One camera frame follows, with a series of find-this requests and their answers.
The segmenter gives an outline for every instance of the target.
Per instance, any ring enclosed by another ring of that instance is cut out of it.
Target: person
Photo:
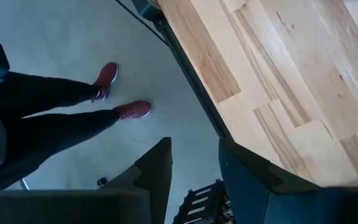
[[[96,136],[116,121],[147,116],[150,103],[138,100],[111,110],[28,117],[87,100],[105,100],[117,74],[113,62],[101,69],[92,85],[8,72],[0,84],[0,190],[37,170],[50,156]]]

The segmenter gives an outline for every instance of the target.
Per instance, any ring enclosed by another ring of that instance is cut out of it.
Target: light wood grain
[[[358,1],[158,1],[239,144],[358,185]]]

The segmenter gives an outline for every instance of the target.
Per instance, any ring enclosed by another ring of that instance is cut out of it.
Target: black metal frame
[[[220,138],[232,139],[232,136],[224,124],[224,121],[217,111],[211,97],[208,95],[204,85],[194,70],[189,58],[186,56],[183,48],[181,47],[176,35],[173,33],[167,20],[164,16],[160,16],[158,19],[153,20],[154,26],[162,34],[163,38],[168,44],[168,47],[172,51],[173,56],[177,60],[180,68],[186,76],[191,88],[200,101],[202,107],[205,110],[210,122],[214,126],[218,136]]]

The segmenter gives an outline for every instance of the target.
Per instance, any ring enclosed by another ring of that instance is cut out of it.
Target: wooden platform
[[[358,1],[158,2],[239,144],[358,185]]]

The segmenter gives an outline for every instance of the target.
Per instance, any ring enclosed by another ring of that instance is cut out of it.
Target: floor
[[[237,143],[358,185],[358,1],[158,2]]]
[[[130,0],[123,3],[133,9]],[[112,108],[137,99],[153,103],[144,119],[119,122],[99,136],[53,156],[26,178],[31,189],[96,189],[162,137],[173,139],[167,221],[188,189],[220,178],[218,136],[169,49],[113,0],[0,0],[0,43],[11,70],[92,83],[118,62],[112,97],[51,113]]]

